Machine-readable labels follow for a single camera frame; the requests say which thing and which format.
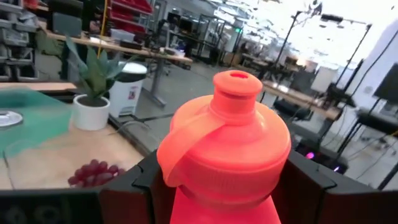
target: monitor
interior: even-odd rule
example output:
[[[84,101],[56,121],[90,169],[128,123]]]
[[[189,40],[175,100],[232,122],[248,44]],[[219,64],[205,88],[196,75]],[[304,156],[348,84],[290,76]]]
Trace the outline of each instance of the monitor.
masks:
[[[176,13],[169,12],[167,14],[167,22],[169,22],[169,23],[173,23],[175,20],[177,20],[177,24],[179,24],[180,19],[181,19],[181,16]]]
[[[184,31],[187,31],[188,33],[191,33],[192,32],[192,26],[193,26],[192,21],[189,21],[189,20],[186,20],[186,19],[181,19],[180,20],[179,28],[181,30],[184,30]]]
[[[61,14],[81,18],[83,2],[77,0],[50,0],[49,12],[59,12]]]
[[[389,103],[398,104],[398,63],[395,63],[388,71],[386,77],[380,83],[374,96],[387,100]]]

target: red grapes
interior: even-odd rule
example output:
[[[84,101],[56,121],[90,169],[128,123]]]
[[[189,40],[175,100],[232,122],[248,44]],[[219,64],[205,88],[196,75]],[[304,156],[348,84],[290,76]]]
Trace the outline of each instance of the red grapes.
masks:
[[[93,159],[89,164],[85,164],[80,169],[77,169],[75,175],[68,179],[68,183],[71,187],[96,187],[109,182],[123,173],[125,173],[125,170],[120,169],[116,165],[108,168],[107,162],[99,162]]]

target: wooden table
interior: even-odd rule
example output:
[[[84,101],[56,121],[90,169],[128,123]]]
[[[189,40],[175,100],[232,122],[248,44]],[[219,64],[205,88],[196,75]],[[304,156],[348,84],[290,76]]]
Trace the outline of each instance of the wooden table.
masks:
[[[72,83],[0,83],[0,88],[26,87],[36,91],[75,89]]]
[[[40,21],[39,26],[46,33],[48,38],[55,39],[55,40],[66,40],[67,39],[64,35],[54,34],[53,32],[47,30],[46,22]],[[91,41],[83,33],[81,34],[80,38],[72,37],[72,41],[76,42],[77,44],[82,44],[82,45],[87,45],[87,46],[92,46],[92,47],[101,46],[102,49],[106,49],[106,50],[115,50],[118,52],[126,52],[126,53],[141,55],[144,57],[155,58],[157,61],[157,67],[156,67],[156,71],[155,71],[155,75],[154,75],[154,80],[152,82],[152,87],[150,90],[147,90],[145,88],[143,88],[143,90],[144,90],[144,92],[146,92],[148,94],[150,99],[152,99],[160,107],[164,107],[166,105],[166,102],[158,95],[160,78],[164,71],[165,61],[166,60],[174,60],[174,61],[179,61],[179,62],[184,62],[184,63],[192,63],[193,62],[192,59],[187,58],[187,57],[179,57],[176,55],[153,53],[150,51],[150,49],[146,49],[146,48],[143,48],[142,50],[129,49],[129,48],[125,48],[125,47],[120,47],[116,44],[107,43],[105,41],[104,41],[104,43],[100,44],[99,42]]]
[[[39,26],[45,32],[47,37],[50,39],[55,39],[55,40],[66,40],[67,39],[64,35],[54,34],[52,31],[47,30],[47,23],[44,21],[39,21]],[[142,56],[151,57],[151,58],[164,58],[167,60],[174,60],[174,61],[185,62],[185,63],[193,62],[192,59],[187,58],[187,57],[179,57],[179,56],[175,56],[175,55],[153,53],[150,51],[150,49],[147,49],[147,48],[142,48],[142,50],[129,49],[129,48],[120,47],[116,44],[112,44],[112,43],[105,42],[105,41],[102,44],[100,44],[99,42],[91,41],[83,33],[81,34],[80,38],[72,37],[71,40],[77,44],[82,44],[82,45],[87,45],[87,46],[92,46],[92,47],[101,46],[102,49],[106,49],[106,50],[115,50],[118,52],[132,53],[132,54],[142,55]]]
[[[16,189],[67,188],[68,178],[92,159],[128,170],[143,158],[111,126],[99,131],[71,127],[69,133],[8,157],[8,171],[1,159],[0,189],[11,189],[10,179]]]
[[[340,117],[341,110],[339,108],[331,107],[323,109],[320,106],[320,101],[315,100],[312,96],[308,96],[299,91],[287,88],[283,85],[278,85],[278,83],[272,81],[264,81],[263,82],[263,90],[276,96],[280,96],[281,98],[294,103],[296,105],[310,108],[312,111],[321,114],[322,116],[336,121]]]
[[[260,67],[266,67],[269,64],[268,62],[266,62],[264,60],[261,60],[261,59],[255,57],[255,56],[249,55],[249,54],[242,54],[242,56],[244,58],[250,58],[251,59],[251,63],[254,63],[254,64],[256,64],[256,65],[258,65]]]

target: purple light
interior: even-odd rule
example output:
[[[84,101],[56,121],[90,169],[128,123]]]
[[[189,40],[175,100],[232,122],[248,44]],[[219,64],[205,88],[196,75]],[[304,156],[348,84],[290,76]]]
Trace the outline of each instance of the purple light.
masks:
[[[313,152],[309,152],[306,156],[307,159],[313,159],[315,157]]]

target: green leaf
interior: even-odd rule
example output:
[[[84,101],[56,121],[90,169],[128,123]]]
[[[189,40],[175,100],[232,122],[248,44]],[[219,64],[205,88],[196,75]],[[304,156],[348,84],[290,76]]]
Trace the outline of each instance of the green leaf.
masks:
[[[106,53],[105,50],[101,52],[101,55],[99,55],[99,61],[101,62],[101,67],[104,70],[104,73],[108,73],[108,54]]]
[[[88,68],[87,66],[82,67],[79,65],[76,65],[76,63],[73,63],[71,60],[68,59],[68,63],[69,65],[71,65],[75,70],[79,71],[79,76],[83,77],[83,78],[87,78],[87,74],[88,74]]]
[[[121,58],[121,54],[120,54],[120,52],[118,52],[118,53],[114,56],[114,58],[113,58],[112,60],[108,61],[108,69],[107,69],[107,71],[106,71],[107,76],[108,76],[108,74],[111,72],[112,68],[114,68],[114,67],[116,67],[116,66],[119,65],[120,58]]]
[[[92,87],[95,95],[106,91],[105,72],[98,60],[94,49],[88,47],[87,51],[88,84]]]
[[[126,61],[126,63],[120,63],[117,67],[112,67],[111,71],[109,71],[109,73],[107,74],[107,78],[116,78],[116,76],[122,72],[124,66],[126,66],[127,63],[129,63],[131,60],[134,60],[135,58],[136,56],[132,56]]]
[[[89,96],[90,98],[94,98],[95,93],[94,93],[94,91],[91,89],[91,87],[89,86],[89,84],[87,83],[87,81],[86,81],[83,77],[80,77],[80,81],[81,81],[81,83],[83,84],[83,87],[84,87],[85,90],[86,90],[87,96]]]
[[[80,58],[79,53],[77,52],[76,44],[71,40],[71,38],[68,35],[67,35],[66,43],[67,43],[67,46],[68,46],[70,52],[72,52],[75,55],[75,57],[77,58],[78,67],[79,68],[81,67],[83,70],[86,69],[87,65]]]

